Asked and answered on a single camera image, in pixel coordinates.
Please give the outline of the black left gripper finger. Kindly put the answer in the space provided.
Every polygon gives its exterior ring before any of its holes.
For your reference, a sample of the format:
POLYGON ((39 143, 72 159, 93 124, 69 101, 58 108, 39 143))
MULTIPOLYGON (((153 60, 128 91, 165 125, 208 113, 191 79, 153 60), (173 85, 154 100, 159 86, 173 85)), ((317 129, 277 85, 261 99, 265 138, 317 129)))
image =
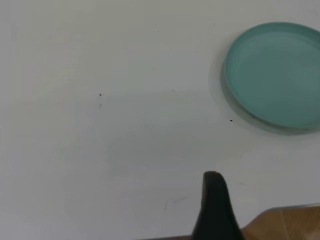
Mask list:
POLYGON ((233 212, 227 183, 216 171, 203 174, 201 207, 191 239, 244 239, 233 212))

